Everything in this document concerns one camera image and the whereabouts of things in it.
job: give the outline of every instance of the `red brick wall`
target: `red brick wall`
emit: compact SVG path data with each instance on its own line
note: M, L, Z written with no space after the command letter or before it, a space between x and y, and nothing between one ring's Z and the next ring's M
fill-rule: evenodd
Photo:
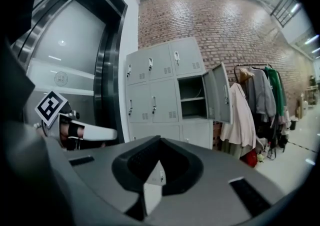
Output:
M207 69L224 62L229 82L234 65L270 63L280 72L290 115L309 85L312 62L289 46L269 14L254 0L142 0L139 48L194 36Z

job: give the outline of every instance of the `white floor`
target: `white floor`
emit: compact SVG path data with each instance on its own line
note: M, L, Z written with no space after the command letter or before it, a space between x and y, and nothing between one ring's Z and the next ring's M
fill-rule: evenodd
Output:
M278 148L276 159L266 158L256 166L256 170L288 194L299 187L309 174L313 167L311 163L316 161L318 155L319 143L320 104L310 107L306 116L296 123L295 130L290 131L284 153L283 149Z

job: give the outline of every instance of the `green jacket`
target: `green jacket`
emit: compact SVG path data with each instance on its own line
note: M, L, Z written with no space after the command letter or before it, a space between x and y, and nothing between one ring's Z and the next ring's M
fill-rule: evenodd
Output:
M272 93L275 100L276 112L280 115L284 115L284 95L281 87L280 79L278 73L275 69L265 67L264 68L269 76L270 85L272 88Z

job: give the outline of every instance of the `white coat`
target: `white coat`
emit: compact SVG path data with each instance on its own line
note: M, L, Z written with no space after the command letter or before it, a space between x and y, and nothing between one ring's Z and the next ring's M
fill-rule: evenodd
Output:
M231 144L242 147L247 145L256 147L256 130L251 110L246 100L246 95L238 83L234 83L230 88L232 97L233 124L224 123L220 139L229 140Z

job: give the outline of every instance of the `white wall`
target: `white wall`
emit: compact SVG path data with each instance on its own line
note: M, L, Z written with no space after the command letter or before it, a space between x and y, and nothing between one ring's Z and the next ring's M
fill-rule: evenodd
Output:
M139 0L124 0L128 5L123 24L119 51L119 103L124 141L130 141L126 112L125 62L128 54L138 50Z
M282 29L286 41L291 44L312 27L307 12L302 8Z
M313 61L315 81L320 81L320 58Z

